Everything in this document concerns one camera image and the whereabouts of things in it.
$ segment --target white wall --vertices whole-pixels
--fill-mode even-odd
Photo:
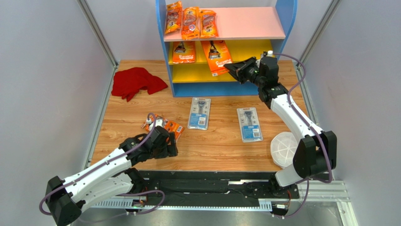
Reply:
[[[318,120],[338,138],[335,175],[361,226],[401,220],[400,8],[342,1],[306,63]]]
[[[39,201],[83,166],[112,66],[76,1],[1,0],[0,74],[0,225],[54,226]]]
[[[183,7],[274,6],[276,0],[182,0]],[[331,0],[299,0],[297,18],[284,53],[300,57]],[[163,59],[155,0],[88,0],[114,56],[121,59]]]

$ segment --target blister pack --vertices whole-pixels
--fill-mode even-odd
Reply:
[[[238,108],[237,114],[238,121],[240,122],[242,141],[247,143],[263,140],[256,108]]]
[[[211,99],[199,97],[192,98],[188,129],[208,129],[210,103]]]

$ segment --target orange packaging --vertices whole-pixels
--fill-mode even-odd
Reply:
[[[216,13],[212,10],[201,10],[199,13],[201,22],[201,38],[215,38],[218,37],[216,25]]]
[[[166,32],[174,32],[181,28],[183,6],[181,1],[167,5]]]
[[[184,131],[184,127],[174,121],[170,121],[162,116],[155,114],[156,116],[156,126],[161,126],[165,128],[169,133],[174,132],[176,141],[180,138],[181,134]],[[145,129],[146,131],[150,131],[149,125],[145,122],[141,128]]]
[[[195,63],[195,42],[173,42],[173,64]]]
[[[183,40],[199,38],[198,14],[199,7],[189,7],[184,10],[183,28],[181,30]]]
[[[228,70],[224,67],[225,64],[230,64],[230,52],[228,52],[225,41],[200,41],[202,44],[203,52],[205,52],[209,68],[213,76],[218,76],[227,73]]]

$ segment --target blue shelf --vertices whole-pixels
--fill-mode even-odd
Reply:
[[[246,82],[174,83],[175,97],[213,97],[258,95],[257,87]]]
[[[275,8],[285,33],[285,38],[271,39],[271,44],[274,52],[281,53],[295,22],[297,0],[277,0]],[[244,96],[258,94],[257,87],[249,82],[243,85],[238,82],[173,83],[173,66],[168,64],[170,43],[164,41],[166,12],[165,0],[156,0],[157,26],[174,97]]]

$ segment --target yellow shelf compartment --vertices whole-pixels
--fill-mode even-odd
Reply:
[[[230,52],[231,59],[234,62],[243,61],[251,57],[257,57],[259,59],[263,51],[273,50],[270,40],[226,40],[225,42],[227,44],[228,51]],[[168,64],[181,66],[208,63],[200,41],[195,41],[195,54],[195,63],[173,64],[173,43],[171,42]]]
[[[173,83],[235,81],[229,74],[212,76],[208,64],[173,65]]]

